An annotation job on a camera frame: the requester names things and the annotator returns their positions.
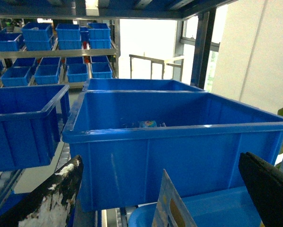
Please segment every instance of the object inside bin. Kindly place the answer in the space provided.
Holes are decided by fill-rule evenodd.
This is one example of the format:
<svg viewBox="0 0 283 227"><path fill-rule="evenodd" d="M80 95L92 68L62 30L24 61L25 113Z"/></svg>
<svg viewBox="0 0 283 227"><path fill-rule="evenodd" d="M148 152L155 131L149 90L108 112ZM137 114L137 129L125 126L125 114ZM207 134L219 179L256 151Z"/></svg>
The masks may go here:
<svg viewBox="0 0 283 227"><path fill-rule="evenodd" d="M141 121L133 123L125 123L122 125L123 129L134 129L134 128L156 128L156 127L166 127L164 122L156 121Z"/></svg>

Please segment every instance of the small blue bin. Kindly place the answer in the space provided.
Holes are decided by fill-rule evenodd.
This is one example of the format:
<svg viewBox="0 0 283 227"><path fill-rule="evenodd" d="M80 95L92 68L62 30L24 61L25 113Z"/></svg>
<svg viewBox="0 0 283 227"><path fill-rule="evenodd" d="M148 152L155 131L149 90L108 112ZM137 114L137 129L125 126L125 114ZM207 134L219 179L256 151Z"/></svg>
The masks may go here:
<svg viewBox="0 0 283 227"><path fill-rule="evenodd" d="M0 59L0 72L3 71L3 69L4 69L4 65L3 65L2 60Z"/></svg>
<svg viewBox="0 0 283 227"><path fill-rule="evenodd" d="M91 63L109 62L107 56L91 56Z"/></svg>
<svg viewBox="0 0 283 227"><path fill-rule="evenodd" d="M92 40L89 39L91 49L111 49L111 39Z"/></svg>
<svg viewBox="0 0 283 227"><path fill-rule="evenodd" d="M48 57L48 58L42 58L39 65L60 65L61 64L61 58L58 57Z"/></svg>
<svg viewBox="0 0 283 227"><path fill-rule="evenodd" d="M68 89L0 88L0 171L50 164L68 118Z"/></svg>
<svg viewBox="0 0 283 227"><path fill-rule="evenodd" d="M70 83L86 81L88 79L88 66L86 64L68 65L67 77Z"/></svg>
<svg viewBox="0 0 283 227"><path fill-rule="evenodd" d="M149 120L167 127L127 128ZM62 139L85 160L83 210L105 210L156 202L163 169L182 197L244 186L240 153L274 164L283 117L208 92L82 92Z"/></svg>
<svg viewBox="0 0 283 227"><path fill-rule="evenodd" d="M53 35L49 23L29 22L22 28L25 41L48 41Z"/></svg>
<svg viewBox="0 0 283 227"><path fill-rule="evenodd" d="M183 198L197 227L258 227L260 216L245 187ZM149 227L156 204L142 206L130 216L129 227Z"/></svg>
<svg viewBox="0 0 283 227"><path fill-rule="evenodd" d="M0 33L0 52L19 51L24 46L21 33Z"/></svg>
<svg viewBox="0 0 283 227"><path fill-rule="evenodd" d="M80 50L81 40L58 40L60 50Z"/></svg>
<svg viewBox="0 0 283 227"><path fill-rule="evenodd" d="M18 58L12 67L32 67L36 63L36 58Z"/></svg>
<svg viewBox="0 0 283 227"><path fill-rule="evenodd" d="M88 42L89 40L89 31L87 27L80 27L80 36L81 36L81 41Z"/></svg>
<svg viewBox="0 0 283 227"><path fill-rule="evenodd" d="M89 39L110 39L110 29L105 23L88 23Z"/></svg>
<svg viewBox="0 0 283 227"><path fill-rule="evenodd" d="M172 79L89 79L83 91L204 91Z"/></svg>
<svg viewBox="0 0 283 227"><path fill-rule="evenodd" d="M59 24L56 29L59 41L62 40L80 40L80 26L73 24Z"/></svg>
<svg viewBox="0 0 283 227"><path fill-rule="evenodd" d="M35 81L37 84L57 84L59 78L58 65L39 65L35 72Z"/></svg>
<svg viewBox="0 0 283 227"><path fill-rule="evenodd" d="M109 63L92 63L92 78L112 78L112 70Z"/></svg>
<svg viewBox="0 0 283 227"><path fill-rule="evenodd" d="M25 40L25 44L29 51L50 51L54 45L54 36L52 35L51 38L46 41Z"/></svg>
<svg viewBox="0 0 283 227"><path fill-rule="evenodd" d="M1 76L5 87L27 86L32 73L29 67L11 67Z"/></svg>
<svg viewBox="0 0 283 227"><path fill-rule="evenodd" d="M84 63L84 58L83 57L69 57L66 58L65 64L70 65L70 64L83 64Z"/></svg>

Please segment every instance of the cardboard card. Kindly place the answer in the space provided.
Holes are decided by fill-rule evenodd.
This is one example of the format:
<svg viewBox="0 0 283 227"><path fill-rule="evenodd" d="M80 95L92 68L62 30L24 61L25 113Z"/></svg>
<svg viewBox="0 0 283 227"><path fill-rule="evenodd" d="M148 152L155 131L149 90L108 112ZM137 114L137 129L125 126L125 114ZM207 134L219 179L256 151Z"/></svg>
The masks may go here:
<svg viewBox="0 0 283 227"><path fill-rule="evenodd" d="M152 227L197 227L166 170L163 171Z"/></svg>

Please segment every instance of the blue plastic bin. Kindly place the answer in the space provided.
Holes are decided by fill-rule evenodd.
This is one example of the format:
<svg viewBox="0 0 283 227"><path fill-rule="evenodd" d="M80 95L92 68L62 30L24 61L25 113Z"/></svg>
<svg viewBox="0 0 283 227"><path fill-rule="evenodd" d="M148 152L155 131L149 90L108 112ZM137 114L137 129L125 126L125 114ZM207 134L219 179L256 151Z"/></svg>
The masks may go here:
<svg viewBox="0 0 283 227"><path fill-rule="evenodd" d="M53 35L49 23L29 22L22 28L25 41L48 41Z"/></svg>
<svg viewBox="0 0 283 227"><path fill-rule="evenodd" d="M197 227L259 227L260 216L245 187L183 198ZM129 227L149 227L156 204L142 206L130 216Z"/></svg>
<svg viewBox="0 0 283 227"><path fill-rule="evenodd" d="M54 36L46 41L28 41L25 40L27 50L29 51L50 51L54 45Z"/></svg>
<svg viewBox="0 0 283 227"><path fill-rule="evenodd" d="M32 73L29 67L11 67L1 76L5 87L27 86Z"/></svg>
<svg viewBox="0 0 283 227"><path fill-rule="evenodd" d="M107 56L91 56L91 63L109 62Z"/></svg>
<svg viewBox="0 0 283 227"><path fill-rule="evenodd" d="M58 41L62 40L80 40L80 26L73 24L59 24L56 27Z"/></svg>
<svg viewBox="0 0 283 227"><path fill-rule="evenodd" d="M83 64L84 63L84 58L83 57L69 57L66 58L65 64L70 65L70 64Z"/></svg>
<svg viewBox="0 0 283 227"><path fill-rule="evenodd" d="M0 88L0 171L50 164L68 118L68 89Z"/></svg>
<svg viewBox="0 0 283 227"><path fill-rule="evenodd" d="M36 58L18 58L12 67L32 67L36 64Z"/></svg>
<svg viewBox="0 0 283 227"><path fill-rule="evenodd" d="M111 49L111 39L92 40L89 39L91 49Z"/></svg>
<svg viewBox="0 0 283 227"><path fill-rule="evenodd" d="M0 52L19 51L24 46L21 33L0 33Z"/></svg>
<svg viewBox="0 0 283 227"><path fill-rule="evenodd" d="M147 90L147 91L204 91L172 79L88 79L83 91Z"/></svg>
<svg viewBox="0 0 283 227"><path fill-rule="evenodd" d="M89 40L89 31L87 27L80 27L80 36L81 36L81 41L88 42Z"/></svg>
<svg viewBox="0 0 283 227"><path fill-rule="evenodd" d="M88 23L89 39L110 39L110 29L105 23Z"/></svg>
<svg viewBox="0 0 283 227"><path fill-rule="evenodd" d="M60 50L80 50L81 40L58 40Z"/></svg>
<svg viewBox="0 0 283 227"><path fill-rule="evenodd" d="M70 83L84 82L88 79L88 66L86 64L71 64L67 66L67 77Z"/></svg>
<svg viewBox="0 0 283 227"><path fill-rule="evenodd" d="M92 78L112 78L112 70L109 63L92 63Z"/></svg>
<svg viewBox="0 0 283 227"><path fill-rule="evenodd" d="M39 65L35 72L37 84L57 84L59 78L59 65Z"/></svg>
<svg viewBox="0 0 283 227"><path fill-rule="evenodd" d="M167 127L125 128L148 120ZM62 139L85 160L84 211L104 210L156 202L163 169L182 197L243 186L240 153L273 164L283 117L207 92L82 92Z"/></svg>
<svg viewBox="0 0 283 227"><path fill-rule="evenodd" d="M61 64L61 58L58 57L48 57L48 58L42 58L39 65L58 65Z"/></svg>

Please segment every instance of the white wall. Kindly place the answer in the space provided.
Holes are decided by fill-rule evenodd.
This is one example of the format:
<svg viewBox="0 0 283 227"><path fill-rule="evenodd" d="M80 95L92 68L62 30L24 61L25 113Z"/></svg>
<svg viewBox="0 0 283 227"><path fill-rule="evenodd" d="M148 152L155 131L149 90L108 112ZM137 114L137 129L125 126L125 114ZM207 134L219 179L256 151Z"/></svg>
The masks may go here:
<svg viewBox="0 0 283 227"><path fill-rule="evenodd" d="M283 0L229 5L212 92L273 113L283 107Z"/></svg>

